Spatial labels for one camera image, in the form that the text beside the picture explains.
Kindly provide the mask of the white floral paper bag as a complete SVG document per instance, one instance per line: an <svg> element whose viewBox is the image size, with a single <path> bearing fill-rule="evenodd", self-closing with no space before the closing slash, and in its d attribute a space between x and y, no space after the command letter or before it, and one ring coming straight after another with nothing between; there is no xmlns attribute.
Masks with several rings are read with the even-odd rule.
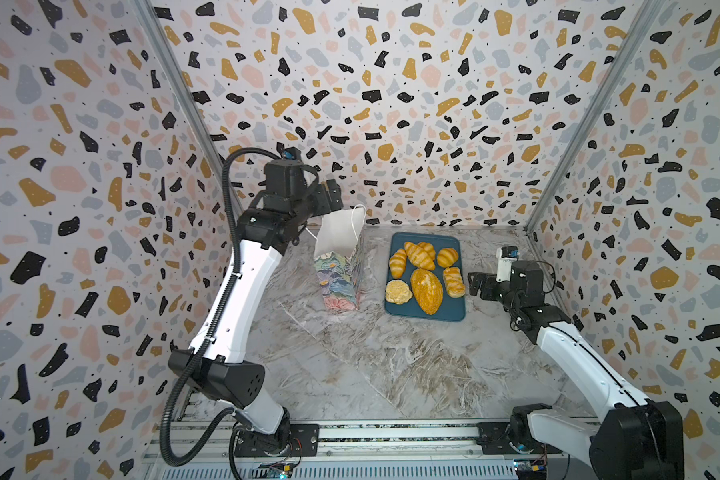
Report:
<svg viewBox="0 0 720 480"><path fill-rule="evenodd" d="M324 305L330 311L359 309L365 216L362 204L332 212L323 217L315 236L314 267Z"/></svg>

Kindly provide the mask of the large sesame bread loaf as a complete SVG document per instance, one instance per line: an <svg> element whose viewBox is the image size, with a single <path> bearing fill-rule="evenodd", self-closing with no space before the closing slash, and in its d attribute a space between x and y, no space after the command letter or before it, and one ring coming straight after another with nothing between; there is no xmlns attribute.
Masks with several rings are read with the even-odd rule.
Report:
<svg viewBox="0 0 720 480"><path fill-rule="evenodd" d="M410 286L420 309L435 315L443 302L443 286L438 277L429 270L416 269L410 277Z"/></svg>

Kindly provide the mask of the pale crumbly bread roll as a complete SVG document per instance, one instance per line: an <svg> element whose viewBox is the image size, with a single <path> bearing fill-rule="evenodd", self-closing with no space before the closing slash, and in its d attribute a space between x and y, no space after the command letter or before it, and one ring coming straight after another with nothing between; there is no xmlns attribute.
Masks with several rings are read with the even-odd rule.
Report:
<svg viewBox="0 0 720 480"><path fill-rule="evenodd" d="M413 297L408 284L402 280L392 280L385 287L385 300L389 303L402 305Z"/></svg>

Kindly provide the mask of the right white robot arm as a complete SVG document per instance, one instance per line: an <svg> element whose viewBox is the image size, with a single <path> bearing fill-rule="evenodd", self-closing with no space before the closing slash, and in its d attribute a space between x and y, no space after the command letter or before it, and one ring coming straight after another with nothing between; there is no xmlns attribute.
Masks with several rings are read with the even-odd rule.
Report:
<svg viewBox="0 0 720 480"><path fill-rule="evenodd" d="M549 445L600 479L682 479L683 419L611 367L559 307L545 300L539 263L502 259L497 273L471 272L470 294L502 305L510 325L550 356L584 395L596 424L543 403L516 406L507 438L519 453Z"/></svg>

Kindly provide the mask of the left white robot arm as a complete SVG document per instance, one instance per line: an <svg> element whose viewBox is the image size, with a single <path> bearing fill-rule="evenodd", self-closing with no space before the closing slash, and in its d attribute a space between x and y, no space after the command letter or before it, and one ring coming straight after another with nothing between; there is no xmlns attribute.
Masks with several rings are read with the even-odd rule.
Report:
<svg viewBox="0 0 720 480"><path fill-rule="evenodd" d="M334 180L294 158L272 157L265 184L250 206L233 220L232 258L206 321L190 346L169 357L178 380L161 419L167 433L182 390L191 386L207 398L231 406L254 432L281 436L287 412L264 389L264 368L246 361L246 347L264 291L289 246L308 221L338 211L342 200Z"/></svg>

